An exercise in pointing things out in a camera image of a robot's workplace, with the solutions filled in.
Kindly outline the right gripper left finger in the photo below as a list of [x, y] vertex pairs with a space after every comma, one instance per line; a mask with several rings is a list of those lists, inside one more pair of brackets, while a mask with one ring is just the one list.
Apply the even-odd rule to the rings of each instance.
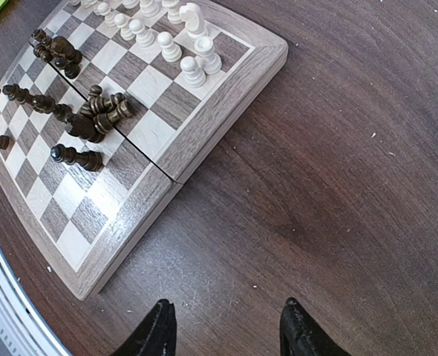
[[169, 300], [160, 299], [111, 355], [176, 355], [176, 348], [175, 307]]

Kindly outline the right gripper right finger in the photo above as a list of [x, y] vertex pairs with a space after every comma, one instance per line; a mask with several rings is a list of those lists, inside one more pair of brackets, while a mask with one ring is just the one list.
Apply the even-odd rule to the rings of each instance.
[[280, 355], [343, 355], [340, 347], [294, 298], [287, 298], [280, 317]]

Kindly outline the wooden chess board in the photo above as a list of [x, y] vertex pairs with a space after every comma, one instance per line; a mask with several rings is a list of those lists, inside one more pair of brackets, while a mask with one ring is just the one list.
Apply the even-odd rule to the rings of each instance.
[[[0, 186], [35, 246], [78, 299], [98, 292], [186, 180], [287, 60], [284, 39], [213, 1], [196, 1], [222, 68], [198, 88], [180, 61], [198, 63], [195, 40], [175, 10], [153, 1], [61, 1], [42, 23], [48, 39], [65, 37], [82, 53], [79, 75], [43, 62], [30, 40], [3, 78], [31, 94], [53, 97], [73, 114], [92, 85], [123, 93], [134, 115], [103, 141], [65, 131], [66, 122], [0, 96]], [[55, 162], [53, 146], [102, 154], [99, 171]]]

